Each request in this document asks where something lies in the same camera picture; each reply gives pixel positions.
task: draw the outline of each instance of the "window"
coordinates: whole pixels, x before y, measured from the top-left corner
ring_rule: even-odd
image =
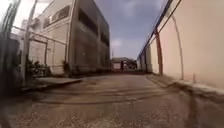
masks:
[[[105,34],[103,34],[102,32],[101,32],[101,41],[103,42],[103,43],[105,43],[107,46],[109,46],[109,39],[108,39],[108,37],[105,35]]]
[[[98,35],[98,28],[96,24],[81,9],[79,9],[79,21]]]
[[[59,20],[62,20],[66,17],[68,17],[69,15],[69,8],[70,6],[66,6],[64,7],[63,9],[57,11],[54,15],[52,16],[49,16],[48,18],[45,19],[45,22],[44,22],[44,28],[50,26],[51,24],[59,21]]]

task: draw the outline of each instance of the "light pole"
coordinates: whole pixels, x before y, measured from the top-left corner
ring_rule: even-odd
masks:
[[[26,64],[27,64],[27,59],[29,55],[29,47],[30,47],[30,42],[29,42],[29,36],[30,36],[30,25],[33,20],[33,16],[35,13],[36,5],[37,5],[38,0],[35,0],[33,7],[30,11],[30,15],[27,21],[27,26],[25,30],[25,36],[24,36],[24,44],[23,44],[23,51],[22,51],[22,61],[21,61],[21,73],[23,77],[23,83],[26,81]]]

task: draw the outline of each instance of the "sidewalk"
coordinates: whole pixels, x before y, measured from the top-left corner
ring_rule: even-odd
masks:
[[[164,88],[178,88],[181,91],[188,91],[202,98],[211,99],[212,101],[224,101],[223,89],[214,88],[205,84],[195,84],[184,80],[174,80],[167,76],[146,75],[146,78]]]
[[[24,87],[22,91],[42,91],[64,87],[79,82],[82,82],[82,80],[72,78],[54,78],[54,77],[36,78],[33,79],[32,81],[27,82],[26,87]]]

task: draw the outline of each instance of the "road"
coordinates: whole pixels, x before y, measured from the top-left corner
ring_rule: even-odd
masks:
[[[222,106],[143,75],[80,84],[3,102],[13,128],[222,128]]]

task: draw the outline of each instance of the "sky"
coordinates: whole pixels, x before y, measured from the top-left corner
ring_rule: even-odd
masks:
[[[36,14],[40,14],[51,0],[41,0]],[[111,55],[136,59],[148,35],[152,32],[156,17],[166,0],[95,0],[110,26]],[[22,0],[15,26],[27,19],[34,0]],[[4,8],[0,9],[0,18]]]

